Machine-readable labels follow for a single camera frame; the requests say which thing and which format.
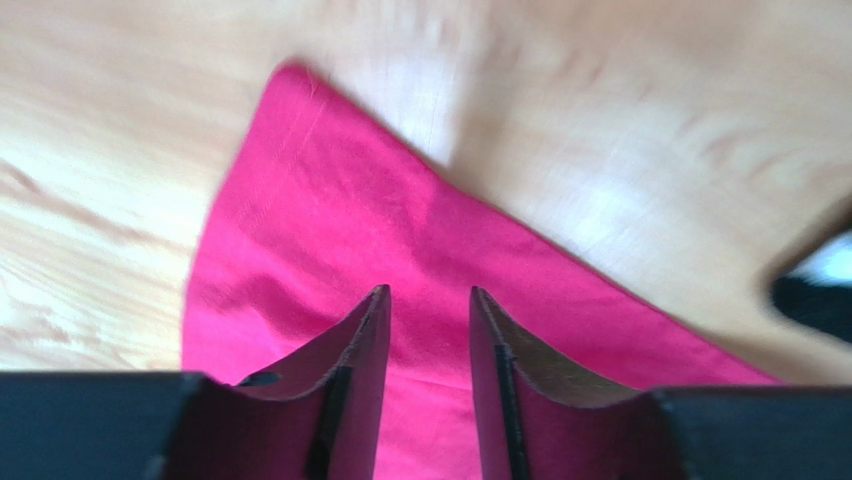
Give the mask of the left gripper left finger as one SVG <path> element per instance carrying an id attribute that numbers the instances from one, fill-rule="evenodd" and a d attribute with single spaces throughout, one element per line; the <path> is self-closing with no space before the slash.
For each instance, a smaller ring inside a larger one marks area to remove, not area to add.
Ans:
<path id="1" fill-rule="evenodd" d="M 235 385 L 199 372 L 6 372 L 5 479 L 369 479 L 391 296 Z"/>

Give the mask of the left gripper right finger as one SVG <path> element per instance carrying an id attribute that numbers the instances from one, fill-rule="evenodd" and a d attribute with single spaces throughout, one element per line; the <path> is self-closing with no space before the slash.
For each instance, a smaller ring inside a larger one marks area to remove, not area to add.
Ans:
<path id="1" fill-rule="evenodd" d="M 849 387 L 665 386 L 601 376 L 470 296 L 486 479 L 847 479 Z"/>

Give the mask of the magenta t shirt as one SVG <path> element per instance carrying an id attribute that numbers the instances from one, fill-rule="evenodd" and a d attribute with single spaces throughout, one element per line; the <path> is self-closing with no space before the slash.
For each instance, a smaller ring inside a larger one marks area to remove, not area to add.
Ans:
<path id="1" fill-rule="evenodd" d="M 392 294 L 379 479 L 481 477 L 468 316 L 476 286 L 560 352 L 634 388 L 774 383 L 456 189 L 320 74 L 284 64 L 203 229 L 181 364 L 238 381 L 378 285 Z"/>

